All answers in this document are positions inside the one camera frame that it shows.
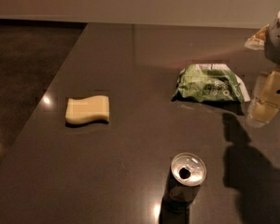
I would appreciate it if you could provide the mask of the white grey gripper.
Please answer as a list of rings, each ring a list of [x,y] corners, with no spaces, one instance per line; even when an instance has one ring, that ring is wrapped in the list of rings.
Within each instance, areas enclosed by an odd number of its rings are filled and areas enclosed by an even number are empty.
[[[280,10],[269,24],[264,45],[265,57],[280,64]],[[245,121],[251,127],[263,127],[280,110],[280,66],[257,77]]]

